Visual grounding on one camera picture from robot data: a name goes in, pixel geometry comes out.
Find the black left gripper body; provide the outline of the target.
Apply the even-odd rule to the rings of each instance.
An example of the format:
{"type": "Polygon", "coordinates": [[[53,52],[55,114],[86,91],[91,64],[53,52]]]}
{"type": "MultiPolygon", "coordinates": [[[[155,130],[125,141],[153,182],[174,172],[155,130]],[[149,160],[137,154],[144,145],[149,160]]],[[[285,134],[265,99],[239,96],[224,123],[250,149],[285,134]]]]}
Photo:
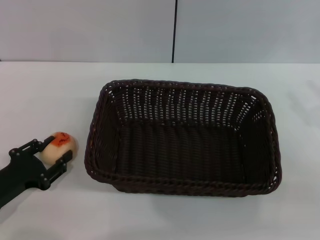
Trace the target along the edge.
{"type": "Polygon", "coordinates": [[[0,170],[0,206],[3,207],[30,188],[47,190],[47,169],[34,155],[14,150],[10,163],[0,170]]]}

